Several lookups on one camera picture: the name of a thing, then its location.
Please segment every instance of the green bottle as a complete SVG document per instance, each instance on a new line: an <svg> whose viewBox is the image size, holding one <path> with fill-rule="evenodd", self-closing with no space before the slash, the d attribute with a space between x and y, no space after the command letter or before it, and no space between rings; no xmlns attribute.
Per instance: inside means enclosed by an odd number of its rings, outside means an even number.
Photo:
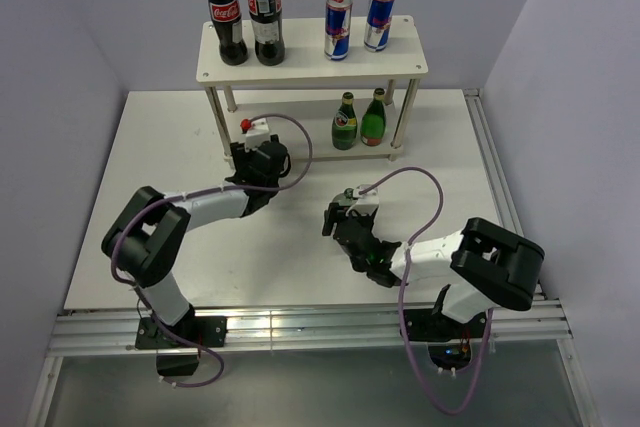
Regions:
<svg viewBox="0 0 640 427"><path fill-rule="evenodd" d="M342 105L336 112L331 124L331 140L339 150L349 150L356 142L358 119L353 111L353 94L342 94Z"/></svg>
<svg viewBox="0 0 640 427"><path fill-rule="evenodd" d="M368 146L380 145L387 128L387 115L384 111L384 89L373 91L373 100L362 117L360 140Z"/></svg>

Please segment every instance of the white shelf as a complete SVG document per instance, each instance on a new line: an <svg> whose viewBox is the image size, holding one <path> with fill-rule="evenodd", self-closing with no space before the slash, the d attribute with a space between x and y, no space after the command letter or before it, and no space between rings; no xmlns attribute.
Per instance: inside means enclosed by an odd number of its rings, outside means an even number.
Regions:
<svg viewBox="0 0 640 427"><path fill-rule="evenodd" d="M258 61L253 49L251 22L242 22L244 40L249 47L249 60L238 66L228 66L218 50L219 42L211 22L205 22L198 58L197 80L205 87L222 85L331 83L362 79L417 79L428 72L420 38L413 17L393 17L389 44L382 52L364 48L364 17L351 20L349 55L336 62L324 56L324 19L284 19L283 37L286 46L284 62L266 67Z"/></svg>
<svg viewBox="0 0 640 427"><path fill-rule="evenodd" d="M314 160L386 157L389 154L401 154L402 147L398 149L391 147L391 139L398 121L394 104L386 107L387 132L382 143L376 147L369 147L360 142L362 116L371 102L373 89L354 91L353 106L358 118L358 139L355 145L349 150L338 150L332 145L331 122L340 107L342 93L342 90L273 90L262 91L256 95L255 91L238 91L235 95L238 105L236 112L228 112L224 98L220 100L224 107L232 142L242 141L240 129L242 119L275 112L288 114L304 125L313 142ZM292 159L307 158L307 143L295 125L280 119L268 122L271 130L278 134L280 141L289 149Z"/></svg>

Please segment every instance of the cable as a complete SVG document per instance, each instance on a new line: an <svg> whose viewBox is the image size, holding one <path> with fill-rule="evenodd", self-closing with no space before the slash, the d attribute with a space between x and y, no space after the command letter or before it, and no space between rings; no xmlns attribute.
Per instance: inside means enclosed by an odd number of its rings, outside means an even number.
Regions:
<svg viewBox="0 0 640 427"><path fill-rule="evenodd" d="M471 401L471 398L473 397L473 394L475 393L476 386L478 383L478 378L480 376L480 367L482 366L482 359L484 357L487 344L489 343L489 335L491 332L491 319L493 318L493 309L489 309L489 312L487 314L487 322L485 324L484 333L482 335L482 343L480 345L480 351L478 352L477 356L471 361L475 364L475 369L473 371L471 383L469 384L469 390L467 391L467 394L464 400L462 401L462 403L458 408L449 409L444 404L442 404L440 400L436 397L435 392L433 392L431 385L429 385L427 380L422 375L420 366L418 365L418 361L416 360L416 357L413 353L413 348L411 347L411 342L409 341L409 335L407 334L407 326L404 321L404 292L407 288L407 280L409 278L409 271L411 270L411 247L413 246L413 243L415 242L415 240L422 233L424 233L429 227L431 227L436 222L436 220L438 220L438 218L440 217L440 214L442 213L442 208L444 206L444 191L442 190L442 186L440 185L440 182L438 182L438 179L436 179L436 177L433 174L431 174L429 171L425 169L422 169L420 167L402 167L398 170L391 172L389 175L384 176L375 184L367 187L366 189L361 190L360 194L361 195L366 194L367 192L375 189L376 187L383 184L390 178L402 172L408 172L408 171L420 172L426 175L427 177L429 177L435 184L436 188L438 189L439 200L438 200L438 208L436 209L435 214L433 214L433 217L431 218L431 220L429 220L429 222L427 222L424 226L419 228L411 237L409 237L409 240L407 241L407 249L405 250L406 267L404 269L404 274L402 275L402 279L400 281L400 290L398 292L398 317L400 319L400 332L402 333L402 340L404 342L404 347L407 352L409 363L411 364L413 373L416 379L418 380L418 383L422 387L423 392L425 393L425 395L427 396L431 404L436 409L438 409L443 414L453 416L453 415L460 414L462 411L464 411L464 409L467 408L467 406L469 405L469 402Z"/></svg>
<svg viewBox="0 0 640 427"><path fill-rule="evenodd" d="M226 190L254 190L254 191L260 191L260 192L280 192L280 191L283 191L283 190L291 189L292 187L295 187L296 185L298 185L300 183L300 181L304 178L304 176L307 175L307 172L309 172L309 168L311 167L311 162L313 160L313 145L311 143L311 137L309 136L309 132L307 132L307 130L303 127L303 125L300 122L298 122L293 117L290 117L290 116L285 115L285 114L262 114L262 115L258 115L256 117L253 117L252 119L249 119L249 121L251 123L253 123L256 120L267 119L267 118L271 118L271 117L277 117L277 118L280 118L280 119L285 119L285 120L288 120L290 122L293 122L300 129L302 134L304 135L304 137L305 137L305 139L307 141L307 146L308 146L308 157L307 157L307 163L305 164L304 168L302 169L302 172L291 183L289 183L287 185L284 185L282 187L258 187L258 186L255 186L255 185L231 185L231 186L226 186L225 187L225 191ZM220 378L220 376L222 375L222 373L224 372L224 359L222 358L222 356L220 354L218 354L217 352L209 349L208 347L200 345L200 344L198 344L196 342L191 342L190 340L182 338L182 337L174 334L173 332L171 332L162 323L162 321L158 318L158 316L156 315L155 311L153 310L153 307L151 306L149 301L146 299L146 297L142 293L142 290L140 289L140 287L138 287L138 285L134 281L129 280L129 279L125 278L125 277L122 277L120 274L118 274L118 256L120 255L120 251L122 250L122 245L124 244L124 240L129 236L129 234L131 233L131 230L136 225L138 225L149 214L149 212L151 212L151 211L153 211L153 210L155 210L158 207L161 207L163 205L170 204L172 202L176 202L176 201L180 201L180 200L186 200L186 199L196 199L198 197L203 197L205 195L215 194L215 193L221 192L221 191L222 191L221 187L212 187L212 188L209 188L209 189L197 190L197 191L194 191L194 192L190 192L188 194L185 194L184 196L175 195L175 196L172 196L172 197L165 197L163 199L157 200L156 202L153 202L153 203L149 204L144 209L142 209L140 212L138 212L138 214L135 215L133 219L131 219L131 222L129 222L127 224L127 226L123 229L122 234L120 234L120 237L116 241L116 245L114 246L113 252L111 254L111 266L110 266L111 276L113 277L113 279L116 282L119 282L121 284L126 284L126 285L129 285L129 286L133 287L133 291L138 296L138 299L151 312L151 318L153 319L154 323L158 326L158 328L162 331L162 333L166 337L168 337L171 340L173 340L174 342L178 342L178 343L180 343L180 344L182 344L182 345L184 345L186 347L192 347L194 349L198 349L198 350L201 350L203 352L206 352L207 354L212 356L214 359L216 359L220 364L220 368L219 368L218 372L213 377L211 377L210 379L207 379L207 380L202 381L202 382L193 382L193 383L172 382L170 380L162 378L163 381L167 382L168 384L171 384L174 387L193 388L193 387L204 387L205 385L212 384L213 382L218 380Z"/></svg>

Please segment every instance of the small red knob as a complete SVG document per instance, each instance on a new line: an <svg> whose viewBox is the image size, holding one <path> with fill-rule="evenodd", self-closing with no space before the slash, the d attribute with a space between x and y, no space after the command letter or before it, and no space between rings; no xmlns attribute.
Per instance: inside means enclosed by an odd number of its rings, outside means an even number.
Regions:
<svg viewBox="0 0 640 427"><path fill-rule="evenodd" d="M249 119L244 119L240 122L240 128L242 129L242 133L246 134L251 128L251 121Z"/></svg>

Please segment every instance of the energy drink can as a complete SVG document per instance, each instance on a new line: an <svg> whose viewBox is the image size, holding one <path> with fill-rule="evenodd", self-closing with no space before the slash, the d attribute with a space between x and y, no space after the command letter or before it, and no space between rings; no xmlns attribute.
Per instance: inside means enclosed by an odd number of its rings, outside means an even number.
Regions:
<svg viewBox="0 0 640 427"><path fill-rule="evenodd" d="M327 0L324 55L330 60L342 60L349 53L352 0Z"/></svg>
<svg viewBox="0 0 640 427"><path fill-rule="evenodd" d="M367 50L379 52L387 46L394 1L369 0L369 14L364 31L364 46Z"/></svg>

